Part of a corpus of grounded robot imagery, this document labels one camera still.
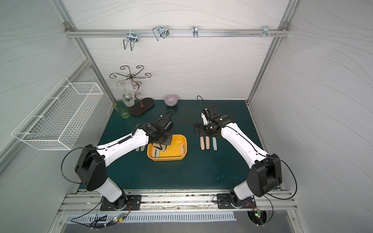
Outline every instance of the mounting plate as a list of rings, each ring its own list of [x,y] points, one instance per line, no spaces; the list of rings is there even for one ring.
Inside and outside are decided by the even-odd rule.
[[[140,209],[141,195],[127,195],[127,198],[131,203],[131,211]],[[122,210],[129,210],[129,205],[126,205]],[[103,202],[100,211],[115,211],[115,209],[111,202]]]
[[[204,128],[206,128],[206,126],[204,124],[195,124],[194,125],[194,136],[197,136],[197,137],[208,136],[205,133]]]
[[[152,98],[144,98],[141,100],[143,107],[141,107],[140,102],[136,103],[129,109],[129,113],[134,116],[139,116],[149,110],[154,105],[154,100]]]
[[[238,207],[234,207],[231,204],[232,201],[229,197],[229,193],[218,193],[216,194],[216,196],[217,196],[217,207],[219,209],[252,209],[251,205],[256,207],[254,197],[248,197],[245,200],[243,200],[242,207],[238,208]]]

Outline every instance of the vent grille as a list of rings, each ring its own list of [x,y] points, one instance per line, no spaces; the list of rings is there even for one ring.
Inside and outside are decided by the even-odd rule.
[[[83,216],[74,221],[79,223],[91,223],[106,214],[91,214]],[[119,214],[107,214],[106,221],[102,220],[99,223],[110,222]],[[73,223],[70,220],[78,217],[79,214],[69,214],[66,219],[66,224]],[[130,213],[122,223],[153,223],[153,222],[214,222],[214,221],[236,221],[233,211],[210,211],[210,212],[158,212],[158,213]]]

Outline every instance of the black cable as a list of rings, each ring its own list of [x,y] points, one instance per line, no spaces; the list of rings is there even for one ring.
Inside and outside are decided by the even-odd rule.
[[[102,219],[106,218],[107,215],[105,216],[102,216],[101,218],[98,218],[97,220],[94,220],[93,222],[90,223],[90,226],[93,227],[93,228],[96,228],[96,224],[101,221]]]
[[[92,149],[92,148],[85,148],[85,147],[77,147],[75,149],[72,149],[71,151],[69,151],[69,153],[67,153],[65,155],[65,157],[63,158],[62,162],[61,162],[61,174],[62,176],[67,180],[67,181],[70,181],[71,183],[74,183],[74,184],[78,184],[78,185],[82,185],[83,183],[80,183],[80,182],[75,182],[75,181],[72,181],[72,180],[69,180],[68,178],[66,178],[66,176],[63,174],[63,171],[62,171],[62,165],[63,165],[63,162],[65,161],[66,157],[71,153],[73,152],[74,150],[76,149],[90,149],[90,150],[100,150],[100,149]]]
[[[173,109],[168,110],[167,112],[165,112],[165,113],[162,115],[161,118],[159,118],[159,119],[156,120],[156,121],[151,122],[150,124],[153,124],[153,123],[156,123],[156,122],[160,121],[160,120],[161,120],[161,119],[162,119],[166,114],[168,114],[169,112],[172,112],[171,116],[168,118],[168,119],[170,119],[170,118],[172,117],[173,113],[174,113],[174,110],[173,110]]]
[[[134,130],[132,130],[132,136],[135,134],[135,132],[136,132],[136,130],[138,129],[138,127],[140,126],[141,124],[137,124],[136,126],[135,126],[135,129]]]
[[[198,100],[198,103],[200,104],[200,106],[203,107],[202,104],[201,104],[201,102],[200,102],[200,100],[198,99],[198,97],[201,98],[201,100],[203,101],[203,104],[205,105],[205,108],[207,108],[207,107],[206,107],[206,104],[205,104],[205,100],[204,100],[200,95],[198,95],[198,96],[197,96],[197,100]]]
[[[271,158],[271,159],[274,159],[274,160],[280,160],[280,159],[278,159],[278,158],[272,158],[272,157],[269,157],[269,156],[264,156],[264,157]],[[271,197],[276,198],[276,199],[280,199],[280,200],[289,200],[289,199],[293,198],[293,197],[295,196],[295,194],[297,193],[297,191],[298,191],[298,184],[297,184],[297,180],[295,179],[295,175],[294,175],[293,171],[290,169],[289,165],[288,165],[285,161],[283,161],[283,160],[280,160],[280,161],[283,162],[283,163],[288,167],[289,171],[290,171],[291,174],[293,175],[293,178],[294,178],[294,181],[295,181],[295,192],[294,192],[294,194],[293,194],[291,197],[289,197],[289,198],[278,198],[278,197],[272,196],[272,195],[270,195],[270,194],[268,194],[268,193],[267,193],[267,194],[270,195]]]
[[[250,143],[250,145],[253,147],[253,149],[255,150],[255,152],[258,152],[255,147],[251,144],[251,142],[249,140],[247,140],[244,136],[242,136],[237,130],[235,130],[234,128],[228,126],[228,125],[220,125],[222,127],[228,127],[228,128],[231,128],[232,130],[234,130],[238,135],[240,135],[241,137],[243,137],[243,139],[245,139],[248,143]]]
[[[272,219],[272,216],[273,216],[273,205],[272,205],[272,202],[271,202],[271,200],[268,198],[268,197],[266,197],[266,196],[263,196],[263,197],[265,197],[265,198],[267,198],[268,199],[268,201],[269,201],[269,203],[271,203],[271,206],[272,206],[272,215],[271,215],[271,217],[266,221],[266,223],[268,223],[269,222],[269,220],[271,220]]]
[[[216,195],[212,197],[212,202],[213,202],[214,204],[217,204],[217,196],[216,196]]]
[[[153,147],[155,147],[155,148],[157,148],[157,149],[159,149],[159,150],[163,150],[163,149],[162,149],[162,145],[161,145],[161,144],[159,144],[160,148],[159,148],[159,147],[156,147],[156,146],[154,146],[154,144],[152,144],[152,146],[153,146]]]
[[[240,135],[243,139],[245,139],[248,143],[250,143],[250,145],[253,147],[253,149],[254,149],[256,152],[258,152],[258,151],[255,149],[255,147],[251,144],[251,142],[249,142],[249,140],[247,140],[244,136],[242,136],[239,132],[237,132],[237,130],[235,130],[235,129],[233,129],[233,130],[236,131],[236,133],[237,133],[238,135]],[[258,154],[261,155],[261,156],[264,156],[264,157],[270,158],[270,159],[279,160],[279,161],[283,162],[283,163],[288,167],[288,169],[289,169],[289,171],[291,172],[291,174],[293,175],[293,178],[294,178],[294,181],[295,181],[295,192],[294,192],[294,194],[293,194],[291,197],[289,197],[289,198],[278,198],[278,197],[272,196],[272,195],[270,195],[270,194],[268,194],[268,193],[267,193],[267,194],[270,195],[271,197],[274,197],[274,198],[276,198],[276,199],[280,199],[280,200],[289,200],[289,199],[293,198],[293,197],[295,196],[295,194],[297,193],[297,191],[298,191],[298,184],[297,184],[297,179],[295,178],[295,175],[294,175],[293,171],[290,169],[289,165],[288,165],[285,161],[283,161],[283,160],[281,160],[281,159],[278,159],[278,158],[272,158],[272,157],[269,157],[269,156],[266,156],[266,155],[262,155],[261,153],[258,153]]]
[[[79,217],[76,217],[76,218],[73,218],[72,220],[70,220],[70,222],[73,222],[73,223],[79,223],[79,222],[75,222],[75,221],[73,221],[74,219],[77,219],[77,218],[80,218],[80,217],[83,217],[84,215],[87,215],[87,214],[89,214],[90,212],[92,212],[94,209],[96,209],[96,207],[102,202],[102,199],[104,199],[104,197],[102,197],[101,198],[101,200],[100,200],[100,202],[93,208],[93,209],[91,209],[89,212],[87,212],[87,213],[85,213],[85,214],[83,214],[83,215],[81,215],[81,216],[79,216]],[[85,225],[85,224],[83,224],[83,223],[79,223],[80,225],[83,225],[83,226],[86,226],[86,227],[89,227],[89,228],[91,228],[90,226],[88,226],[88,225]]]

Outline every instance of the dark green mat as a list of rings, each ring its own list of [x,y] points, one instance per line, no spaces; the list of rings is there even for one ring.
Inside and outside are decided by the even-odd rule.
[[[261,147],[258,135],[243,100],[206,100],[214,104],[221,115],[228,114],[240,129]],[[217,138],[217,151],[201,150],[200,139],[195,137],[194,124],[202,123],[202,107],[197,100],[179,100],[168,107],[163,100],[156,100],[149,111],[139,117],[122,119],[114,110],[100,144],[116,140],[132,132],[137,123],[149,123],[169,109],[174,134],[182,134],[187,141],[187,154],[180,161],[158,161],[149,159],[145,151],[135,150],[117,159],[107,167],[108,176],[122,189],[230,189],[246,180],[249,168],[236,149],[225,139]]]

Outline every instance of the metal bar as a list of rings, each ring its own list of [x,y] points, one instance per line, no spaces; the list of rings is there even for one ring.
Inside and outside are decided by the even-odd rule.
[[[282,28],[287,28],[288,25],[289,25],[289,21],[291,19],[291,16],[293,15],[294,13],[294,10],[295,10],[295,7],[297,6],[297,3],[298,3],[299,0],[289,0],[289,3],[288,3],[288,6],[286,7],[286,10],[285,10],[285,13],[284,15],[282,16],[282,19],[280,21],[280,24],[279,24],[279,29],[282,29]],[[258,89],[258,86],[265,74],[265,72],[267,71],[267,68],[269,66],[269,63],[271,62],[274,54],[275,54],[275,51],[278,47],[278,45],[280,44],[280,41],[281,41],[281,37],[276,37],[272,40],[272,43],[268,49],[268,52],[267,52],[267,56],[266,58],[264,59],[264,62],[260,68],[260,71],[257,75],[257,78],[255,79],[255,82],[254,82],[254,85],[253,85],[253,88],[251,89],[251,92],[250,92],[250,95],[247,99],[247,102],[248,104],[251,103],[251,101],[253,100],[254,98],[254,95]]]
[[[218,209],[212,200],[217,193],[229,193],[229,190],[125,190],[125,192],[142,195],[140,210],[137,212],[226,211]],[[269,193],[281,198],[291,195],[289,191],[271,191]],[[279,200],[270,196],[268,198],[275,210],[298,209],[294,199]],[[86,213],[93,209],[100,200],[101,196],[97,192],[80,190],[77,194],[66,195],[58,214]],[[270,202],[265,197],[255,197],[255,201],[261,210],[272,209]],[[91,213],[100,213],[100,207],[98,206]]]
[[[58,14],[60,15],[60,17],[62,18],[63,22],[69,22],[71,27],[73,29],[76,29],[74,21],[72,20],[71,16],[69,15],[69,13],[68,13],[65,5],[62,3],[62,1],[61,0],[51,0],[51,1],[54,4],[54,6],[56,7],[56,10],[57,10]],[[112,91],[110,90],[107,82],[105,81],[102,73],[98,69],[96,62],[94,61],[91,53],[89,52],[87,46],[84,43],[84,41],[81,38],[74,38],[74,40],[75,40],[76,44],[78,45],[78,47],[80,48],[80,51],[82,52],[82,54],[85,56],[85,58],[91,61],[93,72],[97,76],[97,79],[99,80],[100,84],[104,88],[104,90],[105,90],[106,94],[108,95],[110,101],[112,103],[114,103],[115,102],[115,97],[114,97]]]
[[[297,211],[295,210],[288,210],[288,215],[290,218],[290,222],[293,225],[293,229],[295,233],[304,233],[299,218],[297,216]]]
[[[91,61],[92,64],[92,70],[94,74],[96,75],[98,81],[100,82],[101,86],[104,88],[107,96],[109,97],[110,101],[112,103],[115,103],[115,97],[112,93],[112,91],[109,88],[109,85],[107,84],[106,80],[104,79],[104,76],[102,75],[101,71],[98,69],[96,62],[94,61],[91,53],[89,52],[87,46],[85,45],[82,38],[74,38],[75,42],[79,46],[80,50],[84,54],[84,56]]]
[[[194,37],[193,29],[170,29],[167,37]],[[65,32],[68,37],[121,37],[126,38],[129,30],[72,30]],[[137,37],[154,37],[151,29],[131,30]],[[263,29],[199,29],[198,37],[261,37]],[[289,31],[269,29],[268,33],[273,37],[286,37]]]
[[[259,127],[258,127],[258,124],[257,124],[257,121],[255,119],[255,116],[254,116],[254,113],[253,113],[253,110],[251,109],[251,106],[248,104],[248,102],[246,101],[246,106],[247,106],[247,109],[249,110],[249,113],[250,113],[250,116],[251,116],[251,119],[253,120],[253,124],[254,124],[254,127],[255,127],[255,130],[258,134],[258,137],[259,137],[259,140],[260,140],[260,143],[261,143],[261,146],[263,148],[263,150],[265,151],[269,151],[268,150],[268,147],[259,131]]]

